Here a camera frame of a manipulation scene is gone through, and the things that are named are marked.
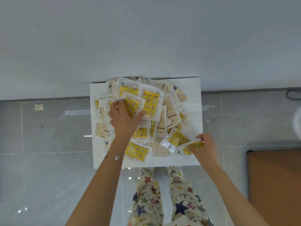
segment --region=leg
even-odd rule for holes
[[[189,221],[203,226],[214,226],[200,197],[184,178],[180,167],[167,167],[170,177],[169,190],[173,202],[172,221],[185,215]]]
[[[153,178],[155,167],[140,168],[140,178],[132,202],[128,226],[161,226],[163,208],[159,183]]]

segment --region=cable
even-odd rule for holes
[[[288,95],[290,92],[301,93],[301,89],[291,89],[291,90],[286,91],[286,93],[285,93],[285,96],[286,96],[287,99],[292,100],[292,101],[301,101],[301,97],[300,98],[292,98],[292,97],[290,97]]]

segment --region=gray tile floor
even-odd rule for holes
[[[38,103],[43,111],[34,110]],[[204,131],[215,138],[221,165],[246,197],[247,150],[301,147],[292,129],[301,102],[287,100],[284,91],[205,94],[202,104]],[[90,115],[64,113],[89,108],[89,99],[0,102],[0,225],[66,223],[95,170],[91,137],[85,137],[91,135]],[[183,170],[215,225],[233,225],[201,166]],[[126,225],[138,177],[137,168],[122,169],[111,225]],[[166,169],[157,168],[155,177],[167,223],[172,202]]]

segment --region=white board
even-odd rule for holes
[[[202,100],[201,100],[201,81],[199,77],[196,78],[181,78],[170,79],[176,83],[187,95],[188,99],[183,103],[190,112],[191,116],[188,122],[191,124],[195,136],[203,132],[202,119]],[[90,84],[90,105],[91,105],[91,127],[92,127],[92,146],[93,146],[93,166],[98,169],[103,158],[106,156],[103,139],[95,136],[96,129],[96,110],[94,105],[94,98],[96,95],[107,94],[108,88],[106,83],[92,83]],[[154,157],[148,156],[145,162],[132,162],[124,158],[122,167],[165,167],[165,166],[188,166],[199,165],[199,162],[194,155],[183,156],[180,154],[171,154],[168,157]]]

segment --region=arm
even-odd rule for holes
[[[198,138],[204,141],[204,147],[200,151],[192,146],[189,149],[214,182],[234,225],[269,226],[220,167],[213,138],[207,133],[200,134]]]
[[[102,161],[66,226],[110,225],[124,152],[137,129],[143,112],[133,119],[130,118],[126,112],[124,100],[121,100],[120,103],[114,102],[111,105],[109,116],[112,119],[111,124],[114,126],[116,137],[107,156],[119,156],[120,160],[115,161],[113,157],[107,157]]]

